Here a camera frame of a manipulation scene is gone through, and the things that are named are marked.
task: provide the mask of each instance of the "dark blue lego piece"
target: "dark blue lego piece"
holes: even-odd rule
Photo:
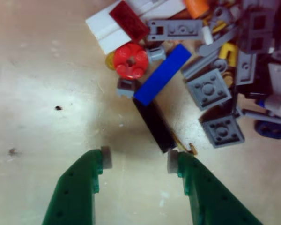
[[[191,56],[192,54],[182,44],[178,44],[168,58],[138,89],[134,97],[147,106]]]
[[[281,139],[281,124],[259,120],[256,123],[255,130],[261,136],[273,139]]]

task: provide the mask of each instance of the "yellow lego piece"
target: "yellow lego piece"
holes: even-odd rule
[[[227,71],[222,74],[222,77],[223,77],[227,87],[230,88],[232,86],[232,84],[234,83],[233,74],[231,72]]]
[[[236,67],[237,65],[237,53],[238,53],[238,47],[231,43],[225,43],[223,44],[219,58],[220,59],[227,59],[228,65],[230,67]]]
[[[208,15],[207,17],[205,17],[204,19],[203,19],[203,25],[204,26],[208,26],[209,25],[209,23],[208,23],[208,21],[211,19],[211,17],[212,17],[212,15],[210,14],[210,15]],[[224,27],[226,27],[227,26],[227,24],[224,22],[224,21],[218,21],[217,22],[217,25],[214,27],[214,29],[212,30],[212,33],[214,34],[214,33],[217,33],[217,32],[219,32],[221,29],[223,29]]]

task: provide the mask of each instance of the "white lego brick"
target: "white lego brick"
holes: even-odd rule
[[[166,19],[185,8],[183,0],[127,0],[128,5],[145,23],[151,19]],[[131,41],[109,13],[120,3],[116,1],[86,20],[105,54]]]
[[[107,55],[129,41],[131,41],[130,37],[125,33],[125,31],[119,29],[113,32],[112,35],[107,35],[106,37],[100,39],[98,42],[104,54]]]
[[[112,5],[106,7],[100,12],[94,14],[89,19],[86,20],[86,23],[89,26],[89,29],[95,35],[97,40],[100,40],[107,36],[108,34],[121,29],[120,26],[114,21],[114,19],[109,15],[109,13],[118,5],[121,1],[118,0]]]
[[[281,65],[269,63],[268,69],[271,76],[273,92],[281,95]]]
[[[208,26],[202,28],[202,34],[206,45],[211,45],[214,42],[214,39]]]
[[[182,0],[167,0],[156,8],[151,9],[140,17],[143,22],[152,19],[167,19],[185,9]]]

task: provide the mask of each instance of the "table surface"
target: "table surface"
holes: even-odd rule
[[[113,169],[99,177],[96,224],[192,224],[182,179],[167,174],[167,155],[132,101],[117,97],[118,76],[85,23],[112,2],[0,0],[0,225],[41,224],[59,176],[102,145]],[[258,219],[281,225],[281,140],[241,118],[245,143],[213,149],[180,73],[156,101],[179,139]],[[260,110],[242,96],[239,106]]]

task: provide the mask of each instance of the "lego stud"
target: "lego stud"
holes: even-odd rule
[[[218,69],[220,73],[224,73],[228,69],[228,63],[224,59],[217,59],[212,63],[211,67],[212,69]]]
[[[144,71],[141,68],[136,68],[133,70],[133,77],[140,78],[143,75],[144,75]]]
[[[123,46],[119,50],[119,55],[123,58],[129,58],[131,55],[130,48],[128,46]]]
[[[214,85],[212,83],[205,83],[203,85],[202,91],[204,95],[211,96],[214,94]]]

